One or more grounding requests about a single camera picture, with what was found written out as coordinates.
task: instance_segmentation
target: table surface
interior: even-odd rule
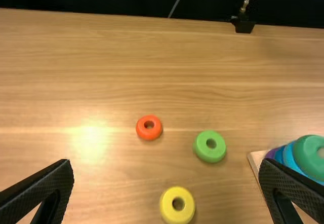
[[[180,185],[193,223],[270,224],[247,153],[322,134],[323,29],[1,9],[0,34],[0,190],[70,159],[63,223],[162,223]],[[207,129],[227,144],[215,165],[192,152]]]

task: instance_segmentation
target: stack of rings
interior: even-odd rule
[[[321,149],[324,149],[324,137],[305,135],[288,145],[270,150],[265,158],[275,159],[324,185],[324,157],[319,155]]]
[[[160,197],[160,212],[168,224],[187,224],[194,216],[194,199],[187,189],[171,187]]]

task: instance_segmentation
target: stacking ring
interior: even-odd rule
[[[187,189],[171,187],[161,195],[160,212],[168,224],[187,224],[194,216],[194,199]]]
[[[201,132],[193,144],[195,154],[205,162],[216,163],[226,154],[226,144],[223,137],[212,130]]]
[[[162,133],[162,123],[157,116],[147,115],[139,119],[136,124],[136,132],[139,137],[146,140],[159,138]]]
[[[308,176],[324,181],[324,158],[319,150],[324,148],[324,137],[305,135],[297,139],[293,147],[296,163]]]

